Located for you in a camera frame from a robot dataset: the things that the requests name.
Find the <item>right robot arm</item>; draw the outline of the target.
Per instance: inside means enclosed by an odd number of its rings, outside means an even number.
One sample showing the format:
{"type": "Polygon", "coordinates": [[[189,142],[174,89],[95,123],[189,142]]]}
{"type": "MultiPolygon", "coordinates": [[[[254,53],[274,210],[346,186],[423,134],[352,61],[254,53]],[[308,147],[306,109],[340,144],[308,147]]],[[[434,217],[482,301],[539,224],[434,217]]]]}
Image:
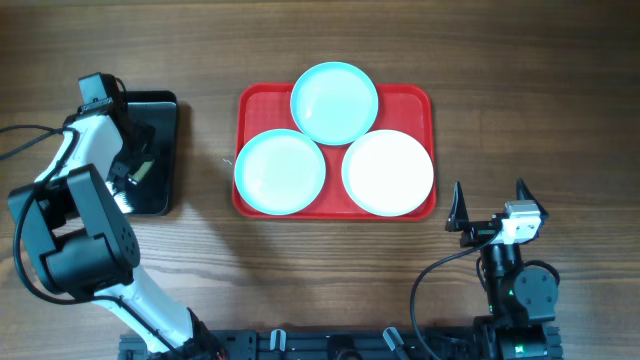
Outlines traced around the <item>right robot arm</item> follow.
{"type": "Polygon", "coordinates": [[[521,247],[539,237],[548,212],[523,180],[516,198],[487,221],[469,219],[460,183],[454,185],[445,230],[461,234],[462,248],[476,248],[479,276],[491,314],[474,319],[480,359],[561,359],[556,318],[559,272],[541,260],[525,261],[521,247]]]}

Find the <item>yellow green sponge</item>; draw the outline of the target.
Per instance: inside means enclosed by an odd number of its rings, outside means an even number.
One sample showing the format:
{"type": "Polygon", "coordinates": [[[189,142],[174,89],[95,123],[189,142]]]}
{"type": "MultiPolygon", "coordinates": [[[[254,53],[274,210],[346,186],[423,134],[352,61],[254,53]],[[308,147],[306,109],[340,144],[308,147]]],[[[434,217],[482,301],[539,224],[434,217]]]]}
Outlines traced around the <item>yellow green sponge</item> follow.
{"type": "Polygon", "coordinates": [[[129,181],[134,185],[140,183],[153,166],[153,163],[153,159],[143,162],[138,170],[129,176],[129,181]]]}

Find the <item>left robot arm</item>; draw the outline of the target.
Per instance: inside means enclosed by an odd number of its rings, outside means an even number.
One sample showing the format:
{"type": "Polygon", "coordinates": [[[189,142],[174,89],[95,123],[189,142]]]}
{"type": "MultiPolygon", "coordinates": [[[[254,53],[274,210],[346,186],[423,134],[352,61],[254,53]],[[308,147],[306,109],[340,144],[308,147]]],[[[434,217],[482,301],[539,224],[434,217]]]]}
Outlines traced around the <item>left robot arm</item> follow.
{"type": "Polygon", "coordinates": [[[140,264],[135,233],[106,185],[124,146],[116,116],[71,115],[33,184],[10,193],[14,262],[24,287],[59,306],[92,303],[126,323],[156,358],[222,359],[220,342],[140,264]]]}

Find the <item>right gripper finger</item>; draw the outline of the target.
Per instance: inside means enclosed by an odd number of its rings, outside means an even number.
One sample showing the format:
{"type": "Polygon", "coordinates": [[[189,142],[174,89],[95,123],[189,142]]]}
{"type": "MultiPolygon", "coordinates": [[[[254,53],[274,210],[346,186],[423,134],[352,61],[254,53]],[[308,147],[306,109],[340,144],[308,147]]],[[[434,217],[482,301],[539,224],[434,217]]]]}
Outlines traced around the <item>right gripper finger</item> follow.
{"type": "Polygon", "coordinates": [[[527,185],[525,184],[524,180],[522,178],[518,178],[516,180],[516,197],[518,200],[531,200],[533,201],[540,212],[540,217],[541,218],[548,218],[549,217],[549,213],[546,211],[546,209],[540,204],[540,202],[534,197],[534,195],[530,192],[529,188],[527,187],[527,185]]]}
{"type": "Polygon", "coordinates": [[[455,182],[452,207],[447,218],[448,225],[467,225],[469,223],[468,212],[464,200],[464,194],[459,181],[455,182]]]}

